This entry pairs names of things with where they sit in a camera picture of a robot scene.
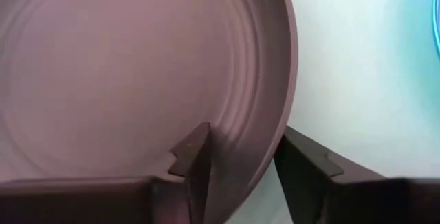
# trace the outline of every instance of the mauve clay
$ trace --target mauve clay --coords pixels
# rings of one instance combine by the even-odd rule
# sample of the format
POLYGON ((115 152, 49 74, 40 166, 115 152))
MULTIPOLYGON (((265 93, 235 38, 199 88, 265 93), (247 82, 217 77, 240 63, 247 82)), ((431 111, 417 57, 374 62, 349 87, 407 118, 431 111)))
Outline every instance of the mauve clay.
POLYGON ((210 122, 221 223, 287 123, 294 21, 290 0, 0 0, 0 180, 143 175, 210 122))

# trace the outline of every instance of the white surface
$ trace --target white surface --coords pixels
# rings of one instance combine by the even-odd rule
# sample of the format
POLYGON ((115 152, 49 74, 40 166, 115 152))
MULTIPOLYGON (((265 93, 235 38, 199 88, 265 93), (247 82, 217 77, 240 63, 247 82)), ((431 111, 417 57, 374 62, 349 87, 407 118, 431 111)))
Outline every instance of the white surface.
MULTIPOLYGON (((293 0, 289 125, 383 175, 440 176, 432 0, 293 0)), ((292 223, 273 165, 232 223, 292 223)))

